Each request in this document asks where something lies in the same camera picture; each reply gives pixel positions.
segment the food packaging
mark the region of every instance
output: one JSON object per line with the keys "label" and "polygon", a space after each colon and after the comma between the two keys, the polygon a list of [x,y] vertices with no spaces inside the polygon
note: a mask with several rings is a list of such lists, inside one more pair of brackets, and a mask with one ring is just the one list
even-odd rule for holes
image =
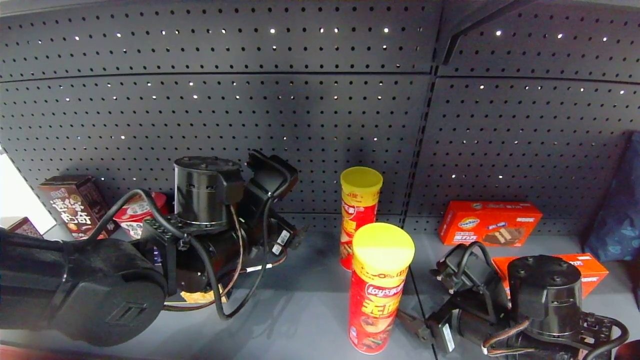
{"label": "food packaging", "polygon": [[376,221],[382,175],[367,167],[352,167],[340,175],[342,186],[342,228],[340,264],[351,271],[353,235],[359,228]]}
{"label": "food packaging", "polygon": [[[109,211],[107,203],[89,175],[54,176],[38,187],[49,199],[49,204],[60,214],[74,240],[89,237]],[[117,225],[110,221],[98,238],[107,238],[116,229]]]}
{"label": "food packaging", "polygon": [[348,333],[358,351],[387,346],[414,252],[409,234],[395,225],[373,223],[355,233]]}
{"label": "food packaging", "polygon": [[[151,193],[156,202],[156,206],[160,209],[162,215],[169,214],[168,207],[166,205],[166,195],[163,193]],[[151,214],[151,208],[145,201],[145,199],[137,195],[133,199],[129,200],[127,204],[120,209],[113,217],[120,226],[122,226],[129,236],[134,239],[140,239],[142,236],[142,224],[145,219],[153,218]]]}
{"label": "food packaging", "polygon": [[480,241],[519,247],[541,217],[530,202],[451,201],[438,234],[444,245]]}
{"label": "food packaging", "polygon": [[[596,285],[604,279],[609,271],[602,266],[591,254],[566,254],[566,255],[554,255],[557,258],[561,258],[580,270],[582,274],[582,298],[586,298],[591,290],[595,289]],[[507,265],[511,260],[517,259],[520,256],[508,256],[504,258],[493,258],[493,264],[495,265],[498,274],[502,278],[502,284],[507,290],[507,296],[511,298],[509,293],[509,279],[507,278]]]}
{"label": "food packaging", "polygon": [[23,234],[43,238],[38,229],[31,223],[28,217],[4,217],[0,218],[0,227],[4,227],[10,233]]}

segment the ovaltine box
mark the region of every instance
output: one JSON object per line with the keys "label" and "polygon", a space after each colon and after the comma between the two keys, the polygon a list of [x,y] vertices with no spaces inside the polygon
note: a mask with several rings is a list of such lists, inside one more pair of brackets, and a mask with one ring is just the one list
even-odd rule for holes
{"label": "ovaltine box", "polygon": [[[593,290],[602,279],[609,273],[609,271],[602,266],[591,254],[567,254],[567,255],[554,255],[557,258],[561,258],[574,264],[575,267],[580,270],[582,274],[582,297],[587,297],[587,294]],[[519,256],[510,256],[506,258],[493,258],[493,264],[500,273],[504,288],[509,294],[509,279],[507,279],[507,265],[511,260],[517,259]]]}
{"label": "ovaltine box", "polygon": [[530,202],[451,201],[438,234],[444,245],[522,246],[541,217]]}

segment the gray pegboard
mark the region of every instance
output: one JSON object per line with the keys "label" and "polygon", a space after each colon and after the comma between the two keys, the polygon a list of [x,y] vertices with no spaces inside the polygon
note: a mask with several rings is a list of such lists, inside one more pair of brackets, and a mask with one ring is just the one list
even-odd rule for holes
{"label": "gray pegboard", "polygon": [[4,17],[0,81],[431,71],[441,1],[102,3]]}
{"label": "gray pegboard", "polygon": [[450,200],[530,200],[546,219],[589,219],[640,129],[640,86],[438,78],[409,216]]}
{"label": "gray pegboard", "polygon": [[340,173],[364,165],[385,179],[379,212],[400,214],[428,87],[429,76],[402,74],[5,83],[0,136],[33,188],[57,174],[91,174],[113,203],[133,188],[172,192],[172,164],[181,156],[244,163],[258,148],[300,170],[282,211],[339,212]]}
{"label": "gray pegboard", "polygon": [[[288,221],[294,224],[298,229],[302,229],[308,225],[313,231],[329,231],[336,235],[340,233],[342,215],[340,214],[301,214],[301,213],[281,213]],[[376,216],[376,221],[401,225],[400,215],[381,215]]]}
{"label": "gray pegboard", "polygon": [[537,1],[462,36],[440,75],[640,81],[640,8]]}
{"label": "gray pegboard", "polygon": [[[404,229],[409,233],[436,234],[442,217],[408,217]],[[538,222],[532,235],[576,235],[589,225],[584,219],[545,219]]]}

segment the lay's logo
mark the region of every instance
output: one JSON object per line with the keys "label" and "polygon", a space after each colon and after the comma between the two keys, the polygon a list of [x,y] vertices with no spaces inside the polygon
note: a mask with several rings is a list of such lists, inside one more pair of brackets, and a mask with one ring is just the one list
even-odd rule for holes
{"label": "lay's logo", "polygon": [[387,299],[394,297],[402,292],[404,282],[395,288],[383,288],[381,286],[367,284],[367,295]]}
{"label": "lay's logo", "polygon": [[344,208],[344,211],[349,215],[353,215],[353,214],[356,213],[355,206],[351,206],[349,204],[342,203],[342,207]]}
{"label": "lay's logo", "polygon": [[468,217],[462,219],[461,222],[458,223],[458,226],[462,229],[471,229],[475,227],[478,223],[480,223],[480,219],[474,217]]}

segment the potato chip can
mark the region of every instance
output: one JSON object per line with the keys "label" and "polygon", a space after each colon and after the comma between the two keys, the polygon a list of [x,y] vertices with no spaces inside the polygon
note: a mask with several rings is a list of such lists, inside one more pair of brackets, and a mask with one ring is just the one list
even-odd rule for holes
{"label": "potato chip can", "polygon": [[351,271],[353,235],[359,228],[376,221],[382,175],[367,167],[352,167],[340,175],[342,186],[342,226],[340,264]]}
{"label": "potato chip can", "polygon": [[409,234],[395,225],[376,222],[355,233],[348,333],[358,351],[387,346],[414,252]]}

